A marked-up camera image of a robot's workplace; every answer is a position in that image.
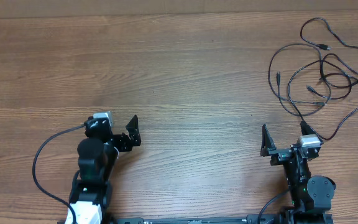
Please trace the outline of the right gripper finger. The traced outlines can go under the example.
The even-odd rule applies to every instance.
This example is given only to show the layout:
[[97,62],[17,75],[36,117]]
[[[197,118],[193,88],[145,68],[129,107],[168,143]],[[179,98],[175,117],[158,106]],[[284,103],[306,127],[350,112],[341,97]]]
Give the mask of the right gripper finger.
[[272,150],[276,150],[275,144],[273,142],[271,135],[269,134],[267,125],[263,124],[261,151],[272,151]]
[[314,129],[304,120],[300,122],[300,127],[303,136],[314,134]]

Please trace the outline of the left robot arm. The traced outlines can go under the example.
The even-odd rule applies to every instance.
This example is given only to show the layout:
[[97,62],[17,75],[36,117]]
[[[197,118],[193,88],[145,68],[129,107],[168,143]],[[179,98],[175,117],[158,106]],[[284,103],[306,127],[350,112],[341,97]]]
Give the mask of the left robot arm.
[[73,177],[65,223],[116,223],[108,207],[111,174],[121,152],[141,145],[138,117],[126,125],[127,133],[114,134],[110,112],[95,113],[84,122],[86,138],[78,147],[79,170]]

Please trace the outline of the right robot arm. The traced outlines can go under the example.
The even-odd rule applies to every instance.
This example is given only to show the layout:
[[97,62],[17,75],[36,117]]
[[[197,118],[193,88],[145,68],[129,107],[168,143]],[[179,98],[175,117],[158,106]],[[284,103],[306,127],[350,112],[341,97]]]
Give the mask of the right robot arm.
[[[266,125],[262,126],[260,155],[270,158],[271,166],[283,166],[288,188],[269,200],[257,216],[257,223],[332,223],[326,212],[336,189],[329,177],[311,175],[308,162],[319,156],[323,141],[304,121],[300,123],[302,135],[289,148],[278,149]],[[274,201],[290,194],[292,206],[283,207],[276,215],[264,215]]]

